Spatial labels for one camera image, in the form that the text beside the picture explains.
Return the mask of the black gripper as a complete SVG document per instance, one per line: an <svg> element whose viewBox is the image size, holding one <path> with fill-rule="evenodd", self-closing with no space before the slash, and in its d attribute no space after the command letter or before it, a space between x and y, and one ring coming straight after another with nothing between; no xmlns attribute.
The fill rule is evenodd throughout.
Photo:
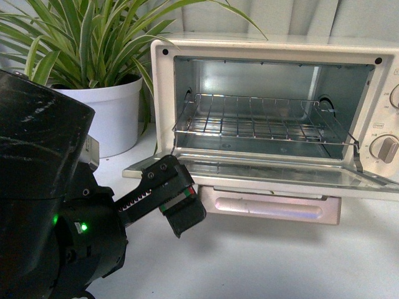
<svg viewBox="0 0 399 299"><path fill-rule="evenodd" d="M193 178L175 156L166 155L142 171L138 187L118 201L99 186L87 163L79 162L55 224L60 266L51 298L89 298L87 287L123 267L126 228L155 209L174 234L206 218Z"/></svg>

